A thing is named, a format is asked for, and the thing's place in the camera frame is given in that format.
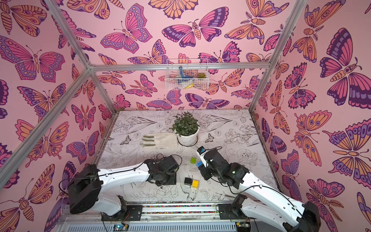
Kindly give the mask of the black lego brick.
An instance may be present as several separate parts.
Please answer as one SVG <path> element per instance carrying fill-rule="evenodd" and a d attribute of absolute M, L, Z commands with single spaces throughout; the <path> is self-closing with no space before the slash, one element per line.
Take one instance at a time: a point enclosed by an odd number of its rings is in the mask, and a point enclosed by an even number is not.
<path fill-rule="evenodd" d="M 193 184 L 193 180 L 192 180 L 191 178 L 186 177 L 186 178 L 184 179 L 184 184 L 185 184 L 186 186 L 192 186 L 192 184 Z"/>

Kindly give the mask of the blue lego brick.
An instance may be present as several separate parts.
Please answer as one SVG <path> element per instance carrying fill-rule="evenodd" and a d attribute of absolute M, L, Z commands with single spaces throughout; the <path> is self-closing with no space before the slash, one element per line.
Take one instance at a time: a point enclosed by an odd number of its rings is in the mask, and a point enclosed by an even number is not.
<path fill-rule="evenodd" d="M 203 166 L 203 162 L 202 162 L 202 161 L 197 162 L 197 163 L 196 163 L 196 166 L 197 166 L 197 168 Z"/>

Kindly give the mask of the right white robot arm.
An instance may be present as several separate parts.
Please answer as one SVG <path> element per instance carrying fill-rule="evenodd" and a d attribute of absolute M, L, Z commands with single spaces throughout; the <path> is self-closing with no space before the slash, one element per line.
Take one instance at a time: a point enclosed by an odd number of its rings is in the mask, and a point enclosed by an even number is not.
<path fill-rule="evenodd" d="M 224 186 L 236 188 L 237 208 L 248 218 L 261 220 L 281 232 L 318 232 L 321 220 L 318 207 L 302 203 L 270 187 L 239 163 L 228 163 L 218 148 L 199 147 L 198 165 L 205 180 L 217 178 Z"/>

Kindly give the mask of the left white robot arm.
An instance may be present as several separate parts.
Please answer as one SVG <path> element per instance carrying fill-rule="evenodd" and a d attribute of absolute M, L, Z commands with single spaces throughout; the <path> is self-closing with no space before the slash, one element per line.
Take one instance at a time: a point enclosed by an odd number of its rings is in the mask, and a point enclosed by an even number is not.
<path fill-rule="evenodd" d="M 158 187 L 175 185 L 180 164 L 173 156 L 147 159 L 140 164 L 116 169 L 99 169 L 89 165 L 68 184 L 71 214 L 89 210 L 108 216 L 125 212 L 125 201 L 120 195 L 110 196 L 108 190 L 134 182 L 149 182 Z"/>

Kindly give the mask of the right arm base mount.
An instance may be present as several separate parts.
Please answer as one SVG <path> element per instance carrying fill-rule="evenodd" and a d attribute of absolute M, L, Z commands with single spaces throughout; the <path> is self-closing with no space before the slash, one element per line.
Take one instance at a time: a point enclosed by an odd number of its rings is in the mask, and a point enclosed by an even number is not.
<path fill-rule="evenodd" d="M 220 219 L 256 219 L 253 213 L 247 209 L 243 209 L 243 203 L 251 202 L 251 198 L 238 194 L 232 203 L 217 204 L 215 209 L 219 213 Z"/>

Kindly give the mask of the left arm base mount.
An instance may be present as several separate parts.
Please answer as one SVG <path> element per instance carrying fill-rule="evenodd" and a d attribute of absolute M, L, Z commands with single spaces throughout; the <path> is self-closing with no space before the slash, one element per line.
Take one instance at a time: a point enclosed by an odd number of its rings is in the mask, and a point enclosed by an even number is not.
<path fill-rule="evenodd" d="M 112 216 L 102 213 L 101 221 L 140 221 L 143 211 L 142 205 L 127 205 L 124 198 L 120 195 L 117 195 L 117 198 L 120 201 L 121 209 L 113 214 Z"/>

